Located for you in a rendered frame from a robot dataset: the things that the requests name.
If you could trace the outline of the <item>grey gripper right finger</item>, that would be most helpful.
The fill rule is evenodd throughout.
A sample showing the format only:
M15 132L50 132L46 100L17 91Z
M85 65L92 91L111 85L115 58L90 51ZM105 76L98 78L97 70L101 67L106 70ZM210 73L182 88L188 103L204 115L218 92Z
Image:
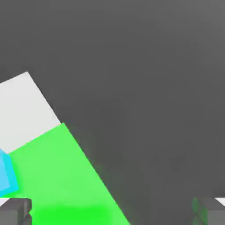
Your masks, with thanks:
M225 197L195 197L192 210L192 225L225 225Z

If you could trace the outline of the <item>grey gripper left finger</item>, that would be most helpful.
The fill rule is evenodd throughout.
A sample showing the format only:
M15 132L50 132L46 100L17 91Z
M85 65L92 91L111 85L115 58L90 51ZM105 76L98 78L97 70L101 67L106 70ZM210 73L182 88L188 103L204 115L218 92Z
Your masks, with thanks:
M32 225L30 198L0 198L0 225Z

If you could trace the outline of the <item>large green box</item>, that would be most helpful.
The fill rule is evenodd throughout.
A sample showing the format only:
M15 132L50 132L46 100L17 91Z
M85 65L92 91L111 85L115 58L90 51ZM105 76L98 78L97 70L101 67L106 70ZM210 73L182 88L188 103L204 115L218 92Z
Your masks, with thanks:
M130 225L64 123L9 155L32 225Z

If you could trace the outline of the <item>small cyan cube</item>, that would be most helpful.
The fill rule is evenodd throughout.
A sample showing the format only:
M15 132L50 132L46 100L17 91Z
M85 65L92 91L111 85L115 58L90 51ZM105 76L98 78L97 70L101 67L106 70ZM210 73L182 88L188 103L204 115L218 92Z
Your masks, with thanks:
M11 158L0 149L0 197L18 190L18 183Z

